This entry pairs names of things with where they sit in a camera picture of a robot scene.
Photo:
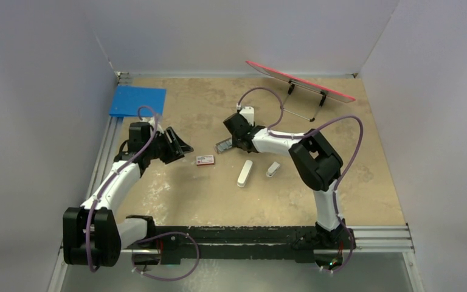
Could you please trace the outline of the red white staple box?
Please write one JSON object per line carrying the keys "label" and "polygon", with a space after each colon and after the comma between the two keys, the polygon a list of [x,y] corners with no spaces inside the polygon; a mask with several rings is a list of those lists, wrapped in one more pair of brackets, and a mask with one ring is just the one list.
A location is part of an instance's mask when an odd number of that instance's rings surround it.
{"label": "red white staple box", "polygon": [[202,155],[202,156],[196,157],[197,166],[214,165],[214,164],[215,164],[214,155]]}

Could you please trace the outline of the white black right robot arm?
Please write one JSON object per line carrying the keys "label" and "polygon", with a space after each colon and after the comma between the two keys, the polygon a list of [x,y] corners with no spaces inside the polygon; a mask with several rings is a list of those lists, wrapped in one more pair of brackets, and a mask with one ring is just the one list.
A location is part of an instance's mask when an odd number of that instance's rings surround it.
{"label": "white black right robot arm", "polygon": [[320,133],[280,133],[271,135],[264,126],[256,126],[240,113],[234,113],[223,124],[232,136],[232,146],[248,153],[271,153],[289,156],[303,183],[313,191],[317,209],[318,242],[330,248],[343,232],[343,217],[334,189],[341,177],[343,161],[333,146]]}

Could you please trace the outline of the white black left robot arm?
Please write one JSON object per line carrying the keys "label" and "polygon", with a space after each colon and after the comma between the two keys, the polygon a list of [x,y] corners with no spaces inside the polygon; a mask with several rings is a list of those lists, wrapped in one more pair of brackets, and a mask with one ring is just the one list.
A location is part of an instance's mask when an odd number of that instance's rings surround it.
{"label": "white black left robot arm", "polygon": [[114,213],[141,179],[151,161],[177,161],[194,149],[172,129],[162,129],[154,120],[133,122],[122,142],[110,172],[95,192],[80,206],[63,214],[63,255],[68,265],[85,265],[91,271],[112,267],[121,250],[136,243],[151,248],[157,240],[156,225],[148,215],[129,215],[121,224]]}

